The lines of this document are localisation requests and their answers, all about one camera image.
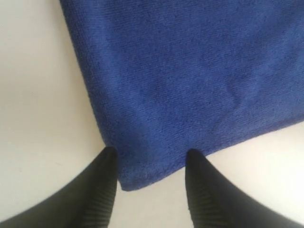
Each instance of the white surface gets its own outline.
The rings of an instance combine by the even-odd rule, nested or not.
[[[303,136],[300,123],[209,159],[304,224]],[[0,221],[66,185],[103,146],[58,0],[0,0]],[[110,227],[121,225],[191,228],[184,169],[139,191],[118,190]]]

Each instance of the microfiber cloth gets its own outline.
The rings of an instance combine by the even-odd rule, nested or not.
[[[61,4],[124,190],[304,120],[304,0]]]

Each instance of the blue towel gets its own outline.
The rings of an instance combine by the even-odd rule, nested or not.
[[[304,120],[304,0],[61,4],[124,190]]]

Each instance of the fabric texture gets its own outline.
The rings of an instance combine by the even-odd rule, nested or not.
[[[303,0],[61,0],[124,190],[304,120]]]

